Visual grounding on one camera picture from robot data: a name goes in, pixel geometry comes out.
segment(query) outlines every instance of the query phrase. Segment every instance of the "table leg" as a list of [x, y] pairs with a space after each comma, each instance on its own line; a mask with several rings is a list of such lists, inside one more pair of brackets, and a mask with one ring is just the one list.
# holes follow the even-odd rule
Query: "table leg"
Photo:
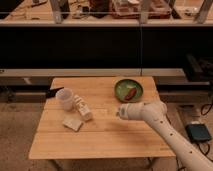
[[155, 157], [155, 158], [151, 159], [150, 157], [148, 157], [147, 159], [148, 159], [149, 164], [146, 166], [146, 169], [151, 169], [151, 170], [153, 170], [152, 167], [154, 166], [154, 164], [156, 163], [156, 161], [157, 161], [159, 158], [158, 158], [158, 157]]
[[63, 171], [63, 168], [55, 161], [55, 160], [48, 160], [51, 165], [57, 170], [57, 171]]

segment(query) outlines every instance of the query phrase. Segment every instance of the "white object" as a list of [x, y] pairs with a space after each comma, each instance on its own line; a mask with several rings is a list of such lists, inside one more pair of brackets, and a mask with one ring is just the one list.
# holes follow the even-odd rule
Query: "white object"
[[128, 0], [128, 2], [130, 4], [133, 4], [133, 5], [138, 5], [139, 4], [139, 1], [138, 0]]
[[63, 121], [63, 125], [73, 129], [76, 132], [79, 131], [82, 124], [83, 122], [81, 120], [72, 118], [71, 116], [67, 116]]
[[80, 112], [83, 120], [88, 121], [88, 120], [92, 119], [91, 110], [89, 109], [87, 104], [83, 101], [83, 99], [81, 97], [79, 97], [78, 95], [75, 95], [74, 101], [75, 101], [76, 108]]
[[144, 120], [167, 142], [187, 169], [213, 171], [213, 163], [169, 124], [166, 112], [166, 105], [157, 101], [122, 104], [117, 114], [125, 120]]
[[74, 94], [71, 89], [63, 88], [57, 91], [56, 99], [61, 105], [62, 109], [68, 111], [73, 108]]

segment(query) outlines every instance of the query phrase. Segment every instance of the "small box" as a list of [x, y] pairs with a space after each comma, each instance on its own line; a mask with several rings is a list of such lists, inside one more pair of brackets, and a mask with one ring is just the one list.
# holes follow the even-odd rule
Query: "small box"
[[189, 124], [185, 128], [192, 143], [206, 142], [212, 139], [205, 124]]

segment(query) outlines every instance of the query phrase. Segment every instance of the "white cup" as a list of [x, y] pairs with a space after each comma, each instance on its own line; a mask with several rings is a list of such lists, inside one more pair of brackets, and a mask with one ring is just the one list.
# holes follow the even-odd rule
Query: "white cup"
[[64, 110], [71, 110], [74, 104], [74, 93], [69, 88], [63, 88], [57, 91], [56, 99]]

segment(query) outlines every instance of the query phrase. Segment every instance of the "black panel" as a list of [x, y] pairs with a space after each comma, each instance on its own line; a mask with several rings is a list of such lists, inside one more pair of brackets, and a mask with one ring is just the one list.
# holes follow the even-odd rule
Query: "black panel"
[[0, 19], [5, 18], [9, 12], [13, 11], [23, 0], [0, 0]]
[[213, 27], [145, 27], [143, 67], [179, 68], [187, 54], [213, 58]]
[[139, 28], [0, 27], [0, 68], [139, 68]]

